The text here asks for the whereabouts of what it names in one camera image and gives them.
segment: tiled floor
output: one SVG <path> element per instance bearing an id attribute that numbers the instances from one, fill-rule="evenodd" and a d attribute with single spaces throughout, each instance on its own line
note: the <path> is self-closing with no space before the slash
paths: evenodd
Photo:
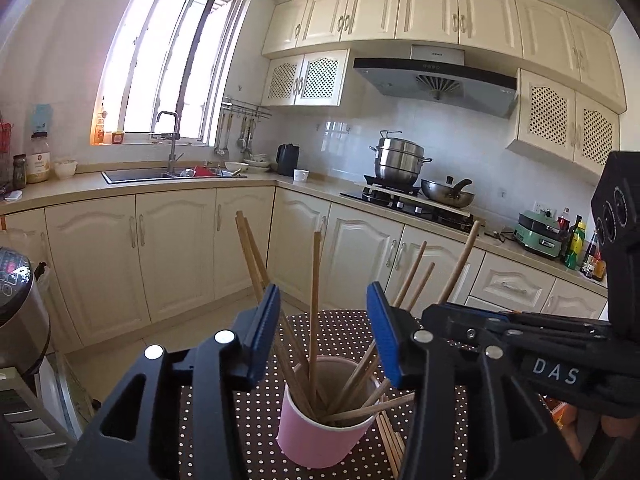
<path id="1" fill-rule="evenodd" d="M 91 396 L 98 400 L 104 400 L 124 372 L 147 346 L 154 343 L 160 344 L 169 352 L 192 348 L 218 330 L 229 328 L 238 312 L 254 306 L 255 300 L 251 296 L 247 296 L 242 300 L 217 308 L 213 312 L 208 312 L 125 346 L 119 346 L 99 354 L 74 352 L 69 356 L 69 361 Z M 288 316 L 302 312 L 284 302 L 282 308 Z"/>

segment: white lettering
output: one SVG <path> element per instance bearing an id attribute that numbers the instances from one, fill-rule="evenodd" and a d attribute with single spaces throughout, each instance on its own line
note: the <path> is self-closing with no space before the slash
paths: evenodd
<path id="1" fill-rule="evenodd" d="M 567 384 L 574 384 L 578 379 L 577 375 L 579 372 L 580 370 L 578 370 L 578 368 L 571 368 L 571 370 L 569 370 L 569 378 L 565 379 L 564 382 Z"/>
<path id="2" fill-rule="evenodd" d="M 555 377 L 556 381 L 560 380 L 560 365 L 556 365 L 554 369 L 551 370 L 551 373 L 546 376 L 546 378 L 548 379 L 549 377 Z"/>
<path id="3" fill-rule="evenodd" d="M 543 371 L 545 371 L 545 366 L 546 361 L 544 359 L 538 358 L 538 360 L 536 361 L 536 365 L 533 367 L 533 373 L 541 374 Z"/>

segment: black kettle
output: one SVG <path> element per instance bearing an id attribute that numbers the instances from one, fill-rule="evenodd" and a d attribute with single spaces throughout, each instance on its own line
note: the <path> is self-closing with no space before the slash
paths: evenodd
<path id="1" fill-rule="evenodd" d="M 298 167 L 298 155 L 300 146 L 295 144 L 281 144 L 278 146 L 276 162 L 278 163 L 278 174 L 293 176 L 293 170 Z"/>

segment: pink container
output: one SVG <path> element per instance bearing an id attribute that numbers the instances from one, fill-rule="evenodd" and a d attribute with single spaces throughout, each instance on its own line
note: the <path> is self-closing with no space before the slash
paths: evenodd
<path id="1" fill-rule="evenodd" d="M 344 357 L 319 356 L 316 366 L 318 381 L 324 386 L 329 397 L 335 397 L 357 363 Z M 299 368 L 300 365 L 296 366 L 296 373 L 300 373 Z M 378 386 L 378 381 L 371 378 L 352 405 L 346 406 L 341 411 L 361 407 Z M 343 460 L 375 419 L 375 415 L 364 420 L 356 419 L 357 424 L 347 428 L 324 426 L 300 412 L 291 400 L 289 387 L 285 386 L 276 440 L 286 457 L 296 464 L 309 469 L 322 469 L 334 466 Z"/>

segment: brown tablecloth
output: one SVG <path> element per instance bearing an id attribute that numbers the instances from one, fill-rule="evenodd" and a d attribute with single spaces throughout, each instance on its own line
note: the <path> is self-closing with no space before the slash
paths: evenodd
<path id="1" fill-rule="evenodd" d="M 308 315 L 289 316 L 289 321 L 304 348 L 308 344 Z M 369 319 L 363 310 L 324 310 L 319 315 L 320 355 L 338 355 L 359 361 L 372 341 Z M 292 364 L 295 360 L 289 349 Z M 382 382 L 382 366 L 375 372 Z M 264 379 L 249 394 L 236 393 L 236 417 L 242 448 L 246 456 L 246 468 L 251 480 L 393 480 L 378 426 L 374 422 L 369 431 L 350 451 L 345 459 L 331 468 L 311 470 L 287 459 L 276 441 L 280 403 L 284 391 L 284 379 L 278 370 L 274 356 L 267 364 Z M 191 394 L 186 387 L 182 407 L 188 410 Z M 387 396 L 392 399 L 402 395 L 390 388 Z M 458 412 L 456 413 L 456 451 L 453 478 L 462 480 L 466 456 L 466 402 L 464 391 L 458 388 Z M 407 440 L 412 420 L 412 404 L 387 410 L 389 419 L 402 437 Z M 183 413 L 180 432 L 180 478 L 193 479 L 191 467 L 190 412 Z"/>

